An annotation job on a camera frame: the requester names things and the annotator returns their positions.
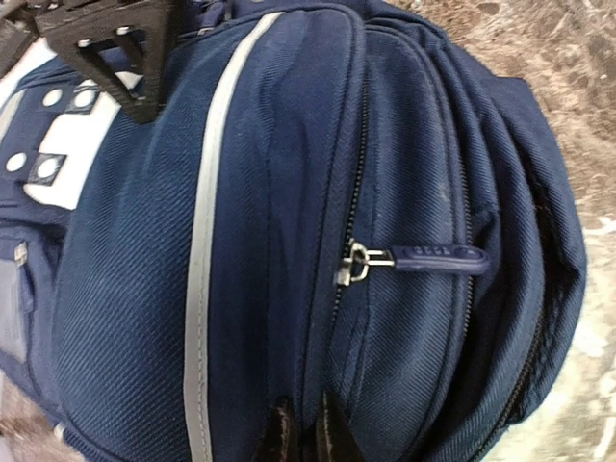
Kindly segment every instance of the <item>backpack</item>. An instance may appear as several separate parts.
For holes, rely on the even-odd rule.
[[[107,46],[113,76],[61,53],[4,105],[0,367],[89,461],[249,461],[279,397],[308,448],[324,392],[366,461],[482,459],[586,280],[530,88],[377,0],[191,20],[158,82]]]

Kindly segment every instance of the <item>gray reflective stripe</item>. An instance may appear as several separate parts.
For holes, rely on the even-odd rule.
[[[11,96],[11,99],[7,101],[4,109],[2,109],[2,113],[0,113],[0,144],[2,144],[2,139],[4,139],[4,136],[9,130],[9,126],[13,121],[13,117],[15,116],[17,109],[19,109],[19,104],[21,103],[21,99],[23,98],[25,92],[25,90],[22,90]]]
[[[224,126],[233,92],[250,52],[259,37],[271,27],[280,14],[282,13],[263,16],[250,34],[240,42],[218,81],[205,124],[186,294],[184,406],[192,462],[212,461],[207,410],[207,319],[218,166]]]

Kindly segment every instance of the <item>zipper track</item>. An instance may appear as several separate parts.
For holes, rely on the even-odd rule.
[[[473,223],[471,219],[471,199],[469,198],[469,181],[467,179],[464,159],[460,154],[460,181],[462,183],[462,195],[464,201],[464,227],[466,234],[466,244],[473,245]],[[466,311],[464,313],[464,332],[462,341],[466,339],[471,324],[471,310],[473,309],[473,297],[475,291],[475,278],[470,276],[466,284]]]
[[[353,195],[350,201],[350,209],[346,219],[345,229],[345,251],[343,255],[350,252],[350,242],[353,238],[353,227],[355,225],[355,215],[357,214],[357,204],[359,203],[359,193],[362,188],[362,180],[364,178],[364,169],[366,167],[366,153],[368,151],[368,78],[364,78],[364,90],[362,98],[362,128],[359,144],[359,157],[357,159],[357,169],[355,170],[355,183],[353,184]],[[342,302],[343,292],[345,287],[338,286],[336,288],[336,297],[334,299],[334,308],[332,311],[332,326],[336,323],[340,304]]]
[[[511,418],[516,405],[518,404],[518,398],[526,390],[526,385],[530,378],[530,374],[533,371],[533,366],[535,363],[535,359],[537,356],[537,352],[539,351],[539,346],[541,345],[541,339],[543,338],[543,330],[546,323],[545,312],[541,310],[541,314],[539,315],[539,319],[537,320],[537,326],[535,327],[535,331],[532,334],[532,344],[530,344],[530,351],[528,352],[528,356],[522,366],[522,372],[518,377],[518,381],[516,382],[515,387],[513,388],[513,392],[507,401],[507,404],[500,414],[499,420],[495,425],[494,429],[490,432],[488,437],[485,439],[483,444],[479,447],[479,449],[475,452],[475,455],[470,460],[470,462],[479,462],[486,455],[488,450],[496,443],[496,441],[500,437],[501,430],[506,426],[507,421]]]

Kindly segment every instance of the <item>white circle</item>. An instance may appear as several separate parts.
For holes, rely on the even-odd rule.
[[[58,170],[58,160],[47,159],[37,168],[38,178],[49,178],[54,173],[56,173],[56,170]]]
[[[21,170],[23,166],[26,165],[27,160],[28,156],[26,156],[25,152],[18,152],[17,154],[13,154],[11,158],[7,161],[7,171],[13,173],[14,171]]]
[[[54,426],[54,436],[56,437],[56,440],[60,441],[61,443],[64,442],[65,430],[66,427],[62,423],[58,423],[56,426]]]
[[[77,93],[77,96],[75,96],[73,103],[78,108],[85,108],[89,106],[90,104],[92,104],[92,101],[94,101],[95,95],[96,94],[94,93],[94,90],[80,91],[79,93]]]
[[[58,101],[60,101],[61,99],[62,99],[62,90],[60,89],[51,90],[47,94],[45,94],[45,97],[42,99],[42,104],[43,106],[46,106],[46,107],[53,106],[54,104],[57,104]]]

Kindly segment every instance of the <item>front pocket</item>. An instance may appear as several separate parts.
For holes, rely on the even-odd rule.
[[[0,227],[0,368],[52,414],[51,315],[59,256],[60,245],[43,231]]]
[[[438,254],[451,244],[469,249],[470,239],[459,148],[438,74],[404,36],[374,27],[368,37],[368,149],[352,234],[386,249],[373,254],[379,266],[413,270],[415,261],[406,266],[404,258],[432,255],[419,272],[370,269],[345,293],[327,378],[364,456],[391,461],[421,438],[445,399],[464,339],[470,273],[457,274]],[[397,257],[396,245],[415,244]]]
[[[26,361],[26,321],[33,307],[27,258],[24,242],[0,236],[0,350],[19,363]]]

